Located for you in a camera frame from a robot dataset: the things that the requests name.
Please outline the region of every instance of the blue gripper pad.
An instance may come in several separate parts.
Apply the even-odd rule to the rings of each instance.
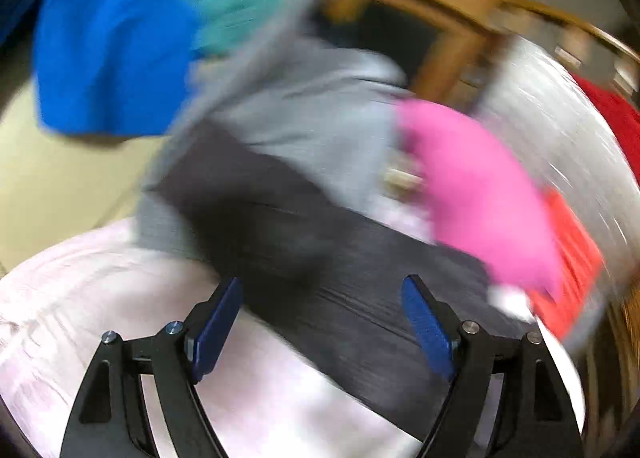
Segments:
[[[238,278],[233,278],[203,330],[194,340],[191,376],[196,382],[213,371],[222,346],[225,345],[226,336],[242,307],[242,301],[242,284]]]
[[[455,369],[451,342],[410,277],[402,282],[402,307],[431,370],[452,380]]]

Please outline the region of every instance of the gray cloth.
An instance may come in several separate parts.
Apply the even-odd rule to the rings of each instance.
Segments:
[[[188,128],[206,117],[258,153],[274,155],[329,198],[368,212],[396,140],[394,102],[402,71],[365,50],[335,48],[315,35],[318,0],[285,0],[238,53],[202,82],[143,186],[138,244],[198,258],[192,229],[151,189],[190,147]]]
[[[586,342],[602,305],[622,296],[640,265],[640,190],[615,135],[564,67],[515,38],[471,115],[516,155],[541,187],[552,185],[600,248],[605,268],[564,341]]]

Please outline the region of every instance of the screw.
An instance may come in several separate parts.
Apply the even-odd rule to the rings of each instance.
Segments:
[[[169,335],[176,335],[180,333],[182,330],[182,323],[180,321],[171,321],[171,323],[167,323],[164,327],[164,331]]]
[[[478,323],[476,323],[476,321],[465,321],[462,324],[462,329],[469,335],[473,335],[474,333],[478,333],[480,331],[480,326]]]
[[[117,336],[118,334],[113,330],[107,330],[105,333],[102,334],[102,337],[100,337],[100,340],[105,344],[109,344],[114,342]]]
[[[535,332],[529,332],[527,334],[527,340],[531,344],[540,344],[540,343],[542,343],[542,335],[540,335],[539,333],[535,333]]]

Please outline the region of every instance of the red cloth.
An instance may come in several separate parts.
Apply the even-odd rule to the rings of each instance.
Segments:
[[[604,117],[640,182],[640,114],[620,95],[572,74],[575,82]]]
[[[562,258],[560,298],[554,301],[548,294],[533,291],[527,295],[535,315],[562,339],[582,312],[603,260],[598,246],[558,191],[547,190],[545,203]]]

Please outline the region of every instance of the beige floor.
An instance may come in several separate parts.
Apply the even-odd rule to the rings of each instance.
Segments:
[[[0,265],[128,216],[162,138],[70,139],[38,126],[29,42],[0,63]]]

